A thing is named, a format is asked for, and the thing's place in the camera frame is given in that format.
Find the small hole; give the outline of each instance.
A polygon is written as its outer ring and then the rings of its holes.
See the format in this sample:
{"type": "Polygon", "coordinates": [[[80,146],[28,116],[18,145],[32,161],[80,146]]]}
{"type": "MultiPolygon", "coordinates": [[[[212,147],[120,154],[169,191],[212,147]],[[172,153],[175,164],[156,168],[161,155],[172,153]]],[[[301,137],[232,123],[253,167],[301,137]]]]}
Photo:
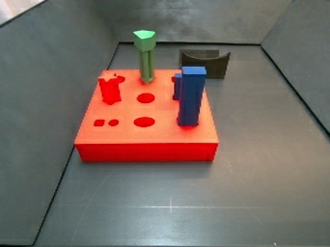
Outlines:
{"type": "Polygon", "coordinates": [[[141,117],[133,120],[133,124],[138,127],[149,127],[155,124],[155,120],[149,117],[141,117]]]}
{"type": "Polygon", "coordinates": [[[153,100],[155,96],[149,93],[144,93],[137,96],[137,101],[142,104],[151,103],[153,100]]]}
{"type": "Polygon", "coordinates": [[[93,126],[101,127],[101,126],[104,126],[104,123],[105,123],[104,120],[94,120],[94,121],[93,121],[93,126]]]}
{"type": "Polygon", "coordinates": [[[118,124],[118,121],[117,121],[117,120],[110,120],[110,121],[108,122],[108,124],[109,124],[110,126],[116,126],[116,125],[118,124]]]}

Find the green peg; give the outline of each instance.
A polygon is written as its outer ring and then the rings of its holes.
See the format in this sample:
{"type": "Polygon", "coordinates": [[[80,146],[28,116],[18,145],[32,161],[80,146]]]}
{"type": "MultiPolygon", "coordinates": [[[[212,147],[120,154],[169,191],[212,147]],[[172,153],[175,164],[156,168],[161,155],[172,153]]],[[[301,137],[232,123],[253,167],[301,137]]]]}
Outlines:
{"type": "Polygon", "coordinates": [[[155,77],[155,52],[156,33],[153,31],[134,31],[133,45],[138,49],[138,72],[140,79],[144,83],[149,83],[155,77]]]}

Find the green star-shaped top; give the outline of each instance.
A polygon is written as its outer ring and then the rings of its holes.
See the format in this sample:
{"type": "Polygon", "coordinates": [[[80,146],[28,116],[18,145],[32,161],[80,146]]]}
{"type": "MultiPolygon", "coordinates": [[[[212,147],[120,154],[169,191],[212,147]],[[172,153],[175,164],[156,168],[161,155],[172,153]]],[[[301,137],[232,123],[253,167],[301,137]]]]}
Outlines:
{"type": "Polygon", "coordinates": [[[156,32],[153,31],[134,31],[133,33],[133,45],[140,52],[149,51],[156,46],[156,32]]]}

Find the blue rectangular prism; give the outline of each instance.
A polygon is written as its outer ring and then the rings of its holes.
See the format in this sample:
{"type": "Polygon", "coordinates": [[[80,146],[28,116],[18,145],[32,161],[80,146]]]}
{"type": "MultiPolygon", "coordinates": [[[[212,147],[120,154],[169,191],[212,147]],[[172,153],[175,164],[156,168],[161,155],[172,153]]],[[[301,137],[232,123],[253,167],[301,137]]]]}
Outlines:
{"type": "Polygon", "coordinates": [[[199,125],[201,92],[205,79],[204,67],[183,67],[177,125],[199,125]]]}

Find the gray wall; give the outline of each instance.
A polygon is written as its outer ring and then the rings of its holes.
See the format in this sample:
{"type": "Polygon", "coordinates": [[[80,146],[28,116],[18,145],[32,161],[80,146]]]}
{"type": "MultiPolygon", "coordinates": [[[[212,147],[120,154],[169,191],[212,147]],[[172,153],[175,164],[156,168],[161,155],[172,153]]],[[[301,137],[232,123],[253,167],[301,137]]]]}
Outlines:
{"type": "Polygon", "coordinates": [[[295,0],[261,46],[330,131],[330,1],[295,0]]]}
{"type": "Polygon", "coordinates": [[[0,29],[0,244],[32,244],[116,39],[89,0],[50,0],[0,29]]]}
{"type": "Polygon", "coordinates": [[[157,41],[260,43],[291,0],[96,0],[118,41],[132,31],[157,41]]]}

